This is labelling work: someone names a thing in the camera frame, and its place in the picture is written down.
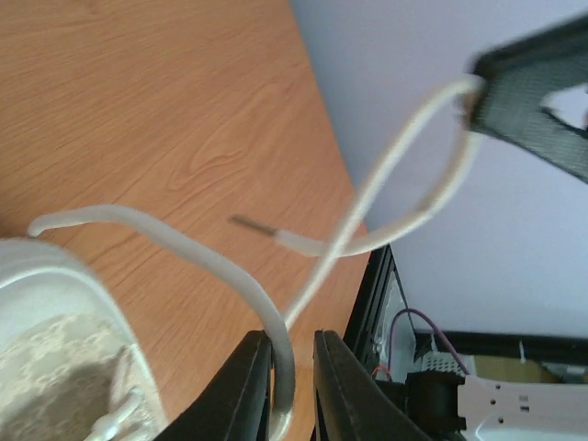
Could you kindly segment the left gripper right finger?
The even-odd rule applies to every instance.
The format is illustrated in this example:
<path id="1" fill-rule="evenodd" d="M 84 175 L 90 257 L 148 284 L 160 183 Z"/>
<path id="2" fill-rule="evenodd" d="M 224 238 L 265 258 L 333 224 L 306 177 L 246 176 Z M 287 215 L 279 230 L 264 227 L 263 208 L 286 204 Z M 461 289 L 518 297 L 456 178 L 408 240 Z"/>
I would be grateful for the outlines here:
<path id="1" fill-rule="evenodd" d="M 411 381 L 398 407 L 335 331 L 317 331 L 313 347 L 313 440 L 428 440 L 428 393 Z"/>

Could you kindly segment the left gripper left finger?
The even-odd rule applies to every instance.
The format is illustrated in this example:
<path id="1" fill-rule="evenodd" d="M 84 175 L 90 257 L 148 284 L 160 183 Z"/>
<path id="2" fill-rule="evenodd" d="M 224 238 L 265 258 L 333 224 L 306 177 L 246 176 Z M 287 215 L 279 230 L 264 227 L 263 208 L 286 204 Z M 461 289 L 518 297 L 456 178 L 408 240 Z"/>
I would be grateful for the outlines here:
<path id="1" fill-rule="evenodd" d="M 272 348 L 250 331 L 201 392 L 158 441 L 231 441 L 269 438 Z"/>

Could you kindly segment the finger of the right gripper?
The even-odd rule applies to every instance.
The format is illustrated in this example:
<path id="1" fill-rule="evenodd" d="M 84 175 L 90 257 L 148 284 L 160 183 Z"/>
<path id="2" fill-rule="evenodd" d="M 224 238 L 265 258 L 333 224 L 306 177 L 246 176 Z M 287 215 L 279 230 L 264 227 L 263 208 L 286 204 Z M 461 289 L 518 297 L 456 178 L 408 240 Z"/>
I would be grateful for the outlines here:
<path id="1" fill-rule="evenodd" d="M 547 96 L 587 83 L 586 15 L 484 52 L 471 73 L 482 79 L 469 117 L 472 131 L 587 181 L 587 130 L 545 104 Z"/>

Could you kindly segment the white lace sneaker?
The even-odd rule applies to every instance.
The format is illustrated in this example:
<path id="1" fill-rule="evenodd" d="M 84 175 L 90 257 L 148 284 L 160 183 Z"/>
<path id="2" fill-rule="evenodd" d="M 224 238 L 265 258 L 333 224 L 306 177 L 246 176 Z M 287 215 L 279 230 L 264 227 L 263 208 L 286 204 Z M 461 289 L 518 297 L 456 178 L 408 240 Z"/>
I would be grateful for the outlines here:
<path id="1" fill-rule="evenodd" d="M 352 189 L 307 73 L 5 73 L 1 222 L 120 203 L 231 258 L 287 308 L 313 261 L 231 226 L 237 211 L 328 238 Z M 171 415 L 259 324 L 223 282 L 127 227 L 53 232 L 103 277 L 145 348 Z"/>

